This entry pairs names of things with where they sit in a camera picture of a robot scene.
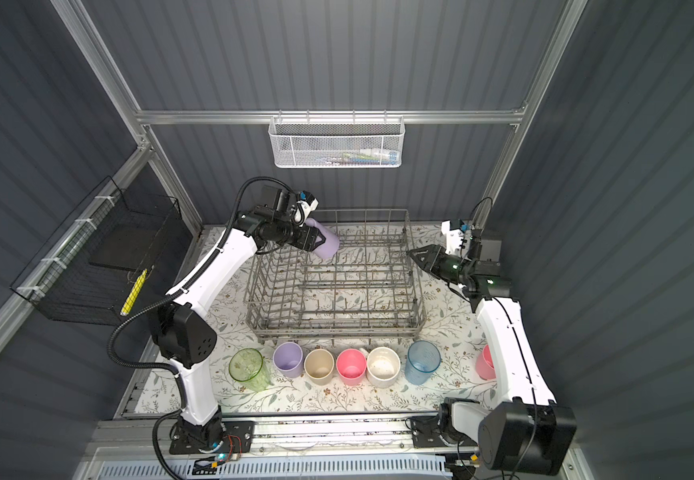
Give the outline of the light purple cup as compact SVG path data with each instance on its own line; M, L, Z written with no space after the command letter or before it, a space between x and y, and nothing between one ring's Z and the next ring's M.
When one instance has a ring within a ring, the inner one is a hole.
M339 237L314 218L307 218L305 224L317 230L313 253L324 261L332 259L340 248Z

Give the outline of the blue transparent cup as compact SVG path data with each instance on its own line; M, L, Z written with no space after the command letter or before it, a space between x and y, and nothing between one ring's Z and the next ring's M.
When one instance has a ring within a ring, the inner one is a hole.
M413 342L406 357L405 378L413 385L422 385L437 371L442 357L437 346L427 340Z

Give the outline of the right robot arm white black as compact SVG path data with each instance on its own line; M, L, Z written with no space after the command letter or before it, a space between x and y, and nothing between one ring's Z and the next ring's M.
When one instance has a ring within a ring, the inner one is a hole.
M496 375L494 404L448 397L432 431L443 441L475 443L490 470L553 476L577 430L573 410L557 403L534 358L521 305L499 265L450 255L439 245L408 251L424 272L446 283L471 307Z

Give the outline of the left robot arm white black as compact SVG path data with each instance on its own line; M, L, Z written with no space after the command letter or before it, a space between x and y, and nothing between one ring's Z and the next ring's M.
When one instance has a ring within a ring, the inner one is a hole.
M339 249L336 234L308 214L307 207L296 204L291 213L262 208L235 215L213 249L167 292L168 300L158 308L151 334L177 380L180 417L186 423L203 427L219 412L209 366L217 333L207 315L236 271L269 243L314 252L325 259Z

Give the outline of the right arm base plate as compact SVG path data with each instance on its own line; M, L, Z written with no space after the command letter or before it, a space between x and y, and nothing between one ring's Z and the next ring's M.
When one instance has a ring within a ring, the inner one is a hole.
M476 447L477 442L456 431L438 415L417 415L405 420L412 435L413 446L418 449L442 447Z

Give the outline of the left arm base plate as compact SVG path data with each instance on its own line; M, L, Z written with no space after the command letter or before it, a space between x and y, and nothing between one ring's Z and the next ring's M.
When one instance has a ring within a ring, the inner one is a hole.
M179 417L169 434L171 455L242 454L250 451L256 424L252 421L213 422L196 426Z

